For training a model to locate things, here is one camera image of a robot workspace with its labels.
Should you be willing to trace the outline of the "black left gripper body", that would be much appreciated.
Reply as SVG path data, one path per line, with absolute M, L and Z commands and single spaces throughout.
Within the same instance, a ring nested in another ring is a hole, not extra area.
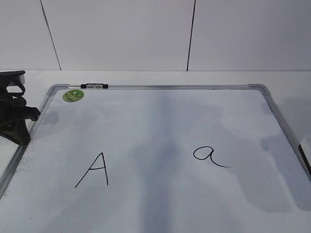
M 0 125 L 29 119 L 37 121 L 41 115 L 35 107 L 28 107 L 25 94 L 24 70 L 0 73 Z

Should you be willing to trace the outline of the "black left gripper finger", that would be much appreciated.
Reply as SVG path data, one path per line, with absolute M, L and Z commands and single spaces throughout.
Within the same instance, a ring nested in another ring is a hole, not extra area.
M 13 123 L 1 123 L 0 135 L 18 145 L 26 145 L 31 140 L 24 119 Z

